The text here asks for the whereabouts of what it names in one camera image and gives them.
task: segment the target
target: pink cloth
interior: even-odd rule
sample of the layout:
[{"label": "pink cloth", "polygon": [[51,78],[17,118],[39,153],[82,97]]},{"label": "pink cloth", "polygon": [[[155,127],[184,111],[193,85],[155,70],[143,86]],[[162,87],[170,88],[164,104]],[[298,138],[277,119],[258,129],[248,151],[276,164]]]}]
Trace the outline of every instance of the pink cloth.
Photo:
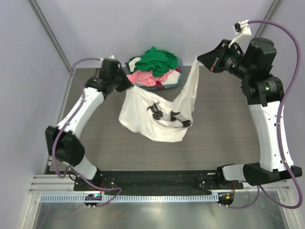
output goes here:
[{"label": "pink cloth", "polygon": [[130,82],[135,83],[135,82],[140,82],[142,83],[144,86],[147,87],[152,87],[156,85],[157,81],[161,81],[164,82],[166,81],[167,77],[169,76],[169,74],[173,73],[175,70],[169,70],[166,74],[164,74],[163,76],[160,77],[154,77],[153,76],[153,72],[142,72],[140,70],[137,70],[135,73],[133,73],[132,75],[127,75],[128,79]]}]

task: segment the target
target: green cloth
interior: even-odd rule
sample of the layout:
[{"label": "green cloth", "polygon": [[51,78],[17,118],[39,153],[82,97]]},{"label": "green cloth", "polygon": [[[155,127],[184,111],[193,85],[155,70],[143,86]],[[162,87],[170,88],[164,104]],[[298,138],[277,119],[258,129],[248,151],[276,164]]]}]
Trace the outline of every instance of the green cloth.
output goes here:
[{"label": "green cloth", "polygon": [[140,61],[135,63],[134,71],[141,70],[142,72],[149,72],[152,70],[154,77],[160,77],[170,69],[176,69],[177,67],[178,60],[174,54],[152,47],[141,56]]}]

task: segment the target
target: white cloth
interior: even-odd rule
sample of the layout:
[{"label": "white cloth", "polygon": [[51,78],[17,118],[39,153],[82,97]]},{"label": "white cloth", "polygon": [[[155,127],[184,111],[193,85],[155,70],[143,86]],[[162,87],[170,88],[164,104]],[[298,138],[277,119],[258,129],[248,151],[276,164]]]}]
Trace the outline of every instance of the white cloth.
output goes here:
[{"label": "white cloth", "polygon": [[168,75],[164,82],[161,82],[162,85],[169,85],[169,84],[176,84],[178,83],[180,78],[180,72],[173,71],[171,74]]},{"label": "white cloth", "polygon": [[140,57],[136,57],[136,58],[134,58],[132,61],[130,61],[130,62],[128,63],[129,69],[130,69],[130,73],[134,72],[135,63],[137,63],[137,62],[140,61],[140,60],[141,60]]},{"label": "white cloth", "polygon": [[159,109],[170,114],[181,112],[181,114],[193,123],[192,112],[197,96],[199,79],[199,63],[194,60],[188,79],[180,94],[173,102],[146,91],[138,86],[131,87],[126,91],[125,101],[119,116],[119,122],[134,133],[140,133],[153,141],[179,142],[182,141],[188,127],[182,127],[178,120],[157,121],[148,109],[154,103],[158,103]]}]

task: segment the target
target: gray table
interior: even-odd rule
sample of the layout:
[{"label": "gray table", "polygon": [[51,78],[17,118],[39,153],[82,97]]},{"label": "gray table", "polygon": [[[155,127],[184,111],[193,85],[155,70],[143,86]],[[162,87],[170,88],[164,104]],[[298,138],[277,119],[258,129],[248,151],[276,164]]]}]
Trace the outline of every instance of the gray table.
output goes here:
[{"label": "gray table", "polygon": [[[185,70],[188,75],[190,67]],[[82,83],[93,75],[94,69],[76,72]],[[173,100],[182,87],[156,93]],[[80,95],[72,82],[65,115]],[[99,169],[214,169],[259,160],[258,137],[240,81],[228,73],[210,73],[201,66],[193,126],[179,143],[154,142],[124,128],[118,121],[124,97],[125,93],[109,95],[81,134],[87,158]]]}]

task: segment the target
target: clothing pile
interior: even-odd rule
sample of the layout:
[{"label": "clothing pile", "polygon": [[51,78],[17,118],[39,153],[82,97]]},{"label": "clothing pile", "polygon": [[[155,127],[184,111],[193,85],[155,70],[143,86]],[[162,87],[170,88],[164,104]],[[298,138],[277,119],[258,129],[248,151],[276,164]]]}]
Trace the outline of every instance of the clothing pile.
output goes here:
[{"label": "clothing pile", "polygon": [[162,86],[176,84],[181,76],[177,57],[165,50],[152,47],[141,57],[133,57],[126,67],[131,74],[127,75],[136,86]]}]

